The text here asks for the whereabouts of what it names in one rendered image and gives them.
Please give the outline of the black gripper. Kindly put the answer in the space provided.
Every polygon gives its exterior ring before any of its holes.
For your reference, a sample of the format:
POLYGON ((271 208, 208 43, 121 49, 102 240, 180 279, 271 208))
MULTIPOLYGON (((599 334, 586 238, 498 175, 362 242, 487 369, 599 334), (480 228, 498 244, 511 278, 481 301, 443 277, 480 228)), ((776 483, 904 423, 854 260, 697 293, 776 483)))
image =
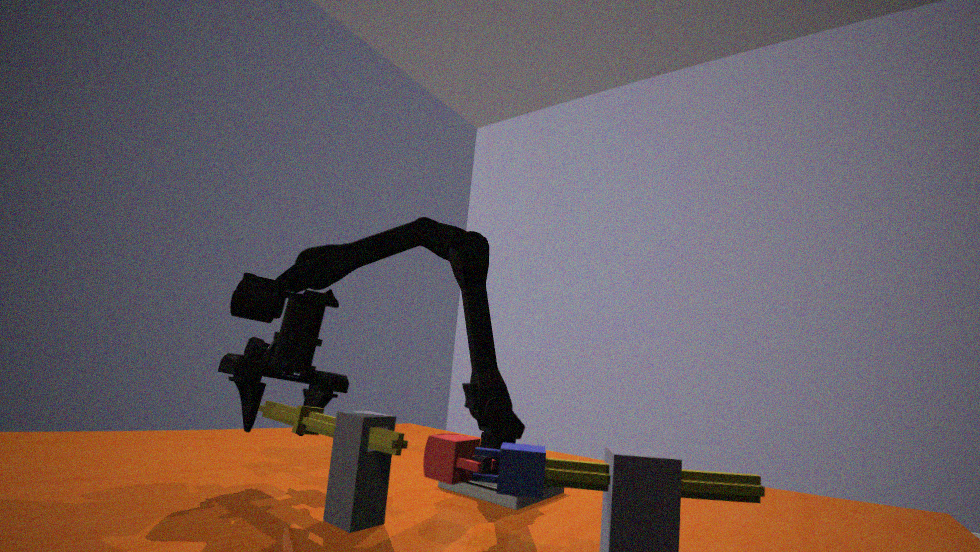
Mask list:
POLYGON ((262 376, 309 384, 308 389, 302 388, 303 406, 307 407, 325 408, 330 400, 338 397, 333 391, 347 393, 347 375, 318 371, 312 366, 315 348, 321 347, 323 341, 318 337, 319 332, 313 330, 281 325, 280 332, 273 336, 277 342, 269 364, 247 355, 227 353, 223 356, 217 372, 234 375, 228 376, 228 380, 234 381, 240 392, 245 432, 251 432, 257 417, 266 387, 265 383, 260 383, 262 376), (279 369, 286 371, 283 373, 279 369), (295 370, 299 376, 294 375, 295 370))

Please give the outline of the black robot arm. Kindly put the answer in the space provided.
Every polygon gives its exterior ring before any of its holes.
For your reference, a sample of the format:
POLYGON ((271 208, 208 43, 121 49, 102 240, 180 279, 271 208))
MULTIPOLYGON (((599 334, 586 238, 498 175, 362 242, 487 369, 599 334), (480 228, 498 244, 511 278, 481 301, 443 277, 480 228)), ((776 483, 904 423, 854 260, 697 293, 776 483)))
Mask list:
POLYGON ((325 307, 338 308, 339 302, 331 289, 325 293, 306 289, 325 289, 359 267, 417 246, 450 261, 461 289, 472 368, 470 383, 462 383, 464 407, 484 431, 480 447, 516 444, 525 425, 513 412, 497 367, 486 290, 489 244, 478 232, 419 217, 354 242, 306 248, 276 280, 245 272, 233 291, 231 315, 271 323, 281 317, 288 298, 282 325, 320 333, 325 307))

